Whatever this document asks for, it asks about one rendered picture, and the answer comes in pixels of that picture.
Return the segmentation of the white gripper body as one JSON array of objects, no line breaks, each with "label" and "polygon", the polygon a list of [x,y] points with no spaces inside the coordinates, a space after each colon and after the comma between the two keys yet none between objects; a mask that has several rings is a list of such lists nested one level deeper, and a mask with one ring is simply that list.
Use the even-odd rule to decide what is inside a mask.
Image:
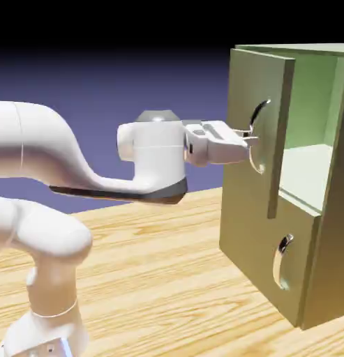
[{"label": "white gripper body", "polygon": [[226,165],[248,157],[248,144],[224,121],[203,121],[202,127],[207,136],[208,163]]}]

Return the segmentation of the green cabinet door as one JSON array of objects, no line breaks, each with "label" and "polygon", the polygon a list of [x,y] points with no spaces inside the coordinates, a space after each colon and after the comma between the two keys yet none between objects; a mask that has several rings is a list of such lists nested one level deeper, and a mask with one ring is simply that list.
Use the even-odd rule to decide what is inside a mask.
[{"label": "green cabinet door", "polygon": [[245,161],[226,166],[223,176],[223,192],[231,207],[240,205],[242,213],[258,218],[276,217],[294,66],[294,59],[283,56],[248,50],[230,53],[227,124],[249,130],[255,108],[271,100],[255,122],[259,142],[250,148],[264,173],[252,168],[248,153]]},{"label": "green cabinet door", "polygon": [[[293,325],[301,323],[305,283],[309,273],[311,245],[317,234],[321,215],[285,193],[278,196],[276,217],[256,217],[232,208],[223,192],[219,246],[257,289]],[[281,239],[291,234],[281,276],[289,284],[281,290],[273,279],[274,253]]]}]

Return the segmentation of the green cabinet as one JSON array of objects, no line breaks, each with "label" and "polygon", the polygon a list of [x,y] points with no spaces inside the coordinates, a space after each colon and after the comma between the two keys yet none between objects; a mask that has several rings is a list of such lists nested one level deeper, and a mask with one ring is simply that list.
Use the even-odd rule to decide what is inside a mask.
[{"label": "green cabinet", "polygon": [[237,45],[295,60],[278,195],[320,213],[301,323],[344,316],[344,44]]}]

